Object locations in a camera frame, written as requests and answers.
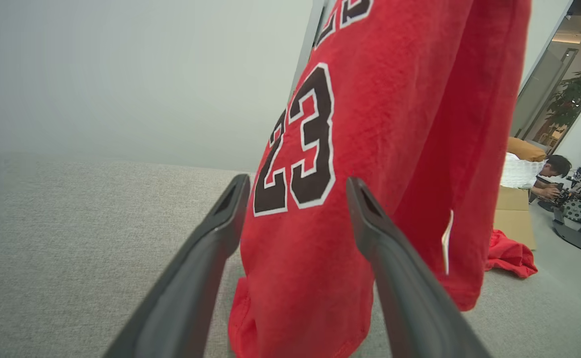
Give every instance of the cardboard box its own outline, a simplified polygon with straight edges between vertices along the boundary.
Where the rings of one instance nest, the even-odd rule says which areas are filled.
[[[525,244],[535,250],[535,237],[529,215],[528,190],[500,186],[493,228],[502,231],[507,238]]]

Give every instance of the potted tree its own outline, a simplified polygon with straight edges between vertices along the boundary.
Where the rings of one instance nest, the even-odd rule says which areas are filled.
[[[551,97],[546,121],[533,138],[535,141],[540,141],[544,133],[548,133],[546,138],[550,138],[553,132],[563,131],[562,127],[570,127],[581,112],[581,72],[576,72],[572,79],[561,81],[559,88]]]

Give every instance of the crumpled red cloth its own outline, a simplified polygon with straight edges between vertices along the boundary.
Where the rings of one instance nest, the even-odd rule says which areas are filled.
[[[510,270],[520,278],[527,278],[538,272],[533,263],[533,252],[519,242],[515,242],[500,230],[491,233],[490,253],[485,270],[501,268]]]

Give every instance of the orange cushion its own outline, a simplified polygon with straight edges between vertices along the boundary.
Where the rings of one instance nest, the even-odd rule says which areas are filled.
[[[518,159],[523,161],[541,162],[547,159],[547,154],[544,150],[520,138],[509,137],[509,141],[506,144],[506,151],[515,154]]]

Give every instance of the person's hand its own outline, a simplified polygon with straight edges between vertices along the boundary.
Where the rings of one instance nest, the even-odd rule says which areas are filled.
[[[545,198],[545,199],[553,200],[556,197],[558,197],[559,195],[560,195],[560,190],[558,190],[558,188],[555,188],[553,186],[548,186],[547,188],[543,188],[542,190],[540,190],[540,196]]]

